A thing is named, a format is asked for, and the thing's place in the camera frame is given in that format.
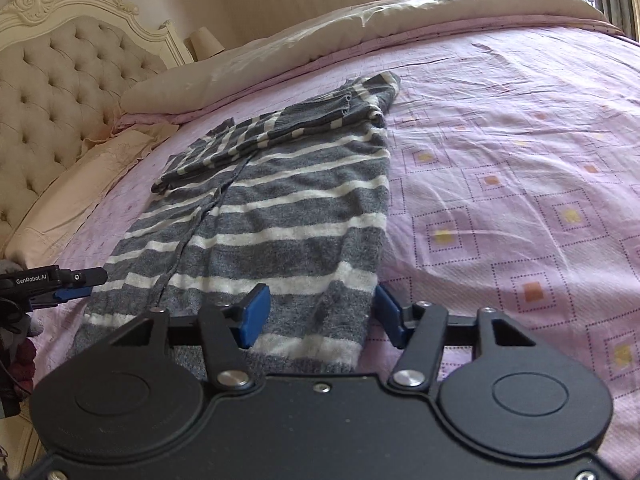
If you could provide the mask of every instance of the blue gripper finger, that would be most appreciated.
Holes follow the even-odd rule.
[[[269,287],[263,283],[256,285],[241,301],[242,322],[238,327],[236,341],[240,348],[250,348],[258,339],[262,327],[271,311],[271,294]]]
[[[405,348],[413,331],[404,325],[402,308],[383,285],[376,287],[371,313],[385,329],[391,344],[399,349]]]

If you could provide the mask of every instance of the lamp shade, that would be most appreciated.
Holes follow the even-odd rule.
[[[225,49],[207,27],[200,27],[195,32],[192,32],[189,39],[198,61],[215,56]]]

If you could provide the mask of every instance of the pink bedspread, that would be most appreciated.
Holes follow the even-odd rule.
[[[493,305],[608,384],[602,456],[640,467],[640,50],[599,32],[512,28],[393,46],[247,95],[186,124],[98,206],[60,258],[104,263],[145,208],[169,155],[243,120],[393,70],[392,201],[380,280],[399,299],[457,314]],[[38,374],[63,359],[81,305],[42,315]],[[398,353],[373,326],[363,370]],[[445,371],[468,358],[453,349]]]

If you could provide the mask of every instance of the cream pillowcase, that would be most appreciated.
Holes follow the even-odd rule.
[[[22,220],[4,257],[28,268],[52,265],[109,190],[178,126],[134,126],[104,143],[61,174]]]

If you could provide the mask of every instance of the upholstered headboard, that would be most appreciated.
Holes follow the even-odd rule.
[[[0,248],[47,187],[111,133],[122,93],[192,61],[170,22],[121,0],[13,0],[0,10]]]

